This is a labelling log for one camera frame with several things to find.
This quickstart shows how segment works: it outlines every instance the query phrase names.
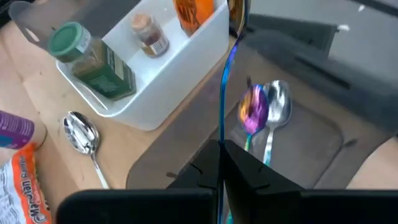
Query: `wooden table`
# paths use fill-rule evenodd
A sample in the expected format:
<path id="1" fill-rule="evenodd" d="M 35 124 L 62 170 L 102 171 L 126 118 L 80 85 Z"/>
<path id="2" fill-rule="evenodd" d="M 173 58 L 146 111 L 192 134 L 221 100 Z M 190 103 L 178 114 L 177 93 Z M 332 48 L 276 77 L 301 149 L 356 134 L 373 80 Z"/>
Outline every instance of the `wooden table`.
<path id="1" fill-rule="evenodd" d="M 112 188 L 123 189 L 129 169 L 197 93 L 205 80 L 223 66 L 225 55 L 155 131 L 145 132 L 98 116 L 64 79 L 55 60 L 29 43 L 15 23 L 0 30 L 0 110 L 30 119 L 41 119 L 48 135 L 37 151 L 37 167 L 44 193 L 53 210 L 67 195 L 83 189 L 101 188 L 88 156 L 74 150 L 63 133 L 62 118 L 79 111 L 97 125 L 101 134 L 98 162 Z"/>

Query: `metal spoon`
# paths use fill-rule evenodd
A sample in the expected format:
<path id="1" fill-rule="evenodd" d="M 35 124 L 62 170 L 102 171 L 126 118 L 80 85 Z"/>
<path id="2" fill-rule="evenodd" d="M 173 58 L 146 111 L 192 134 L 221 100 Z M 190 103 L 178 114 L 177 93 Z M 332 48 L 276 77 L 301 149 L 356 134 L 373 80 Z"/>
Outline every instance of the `metal spoon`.
<path id="1" fill-rule="evenodd" d="M 251 138 L 266 127 L 267 117 L 267 96 L 262 86 L 250 86 L 238 105 L 238 121 L 247 134 L 244 150 L 249 150 Z"/>
<path id="2" fill-rule="evenodd" d="M 78 152 L 90 155 L 103 188 L 108 189 L 109 185 L 106 183 L 96 159 L 100 134 L 95 125 L 81 113 L 70 111 L 63 119 L 63 128 L 72 146 Z"/>
<path id="3" fill-rule="evenodd" d="M 289 85 L 282 80 L 275 80 L 264 85 L 264 92 L 268 97 L 269 115 L 266 126 L 269 128 L 266 150 L 264 151 L 263 163 L 271 164 L 272 141 L 274 131 L 287 124 L 292 114 L 292 99 L 290 97 Z"/>

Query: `spice rack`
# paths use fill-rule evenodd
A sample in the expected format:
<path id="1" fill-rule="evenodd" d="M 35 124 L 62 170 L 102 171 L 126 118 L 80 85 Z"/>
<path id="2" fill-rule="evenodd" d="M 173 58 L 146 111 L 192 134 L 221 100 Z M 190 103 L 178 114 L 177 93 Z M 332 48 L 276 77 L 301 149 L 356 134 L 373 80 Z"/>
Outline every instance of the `spice rack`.
<path id="1" fill-rule="evenodd" d="M 162 26 L 170 41 L 162 56 L 150 58 L 136 44 L 131 29 L 135 13 L 153 15 Z M 135 95 L 107 100 L 83 86 L 63 63 L 57 62 L 57 68 L 97 114 L 150 131 L 163 123 L 226 53 L 228 29 L 225 0 L 215 0 L 213 15 L 191 37 L 181 29 L 173 1 L 143 0 L 103 37 L 136 74 Z"/>

